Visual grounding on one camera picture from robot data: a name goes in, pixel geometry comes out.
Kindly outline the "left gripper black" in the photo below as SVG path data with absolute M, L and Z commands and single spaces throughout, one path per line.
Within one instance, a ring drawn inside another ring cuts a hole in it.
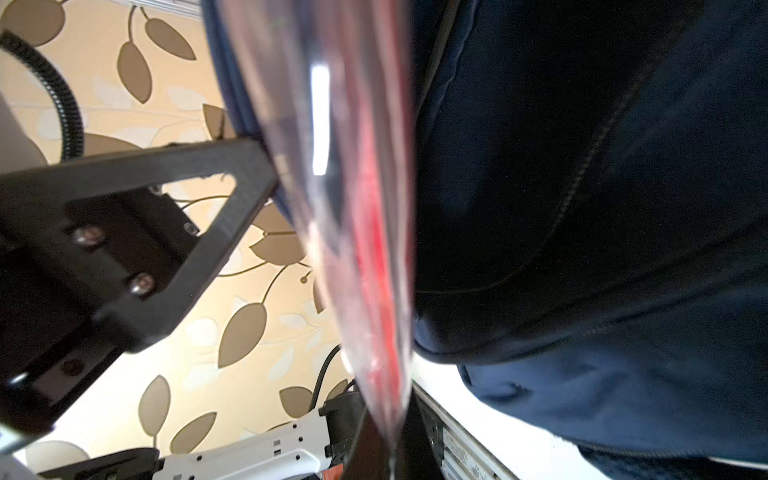
M 125 350 L 167 337 L 275 183 L 254 140 L 3 175 L 2 446 L 47 435 Z

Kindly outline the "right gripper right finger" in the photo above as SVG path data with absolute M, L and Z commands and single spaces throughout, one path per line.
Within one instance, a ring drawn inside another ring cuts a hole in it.
M 412 395 L 395 456 L 397 480 L 444 480 L 417 397 Z

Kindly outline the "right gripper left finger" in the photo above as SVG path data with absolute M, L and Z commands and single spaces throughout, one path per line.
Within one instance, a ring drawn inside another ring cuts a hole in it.
M 390 449 L 369 413 L 363 416 L 342 480 L 387 480 Z

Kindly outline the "navy blue student backpack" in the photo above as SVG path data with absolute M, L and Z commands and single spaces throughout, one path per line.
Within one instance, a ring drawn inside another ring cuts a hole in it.
M 403 2 L 411 356 L 611 477 L 765 478 L 766 3 Z

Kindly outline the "red packet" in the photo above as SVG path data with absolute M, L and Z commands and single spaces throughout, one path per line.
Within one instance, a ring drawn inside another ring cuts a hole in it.
M 411 381 L 414 125 L 403 1 L 221 1 L 291 218 L 381 435 Z

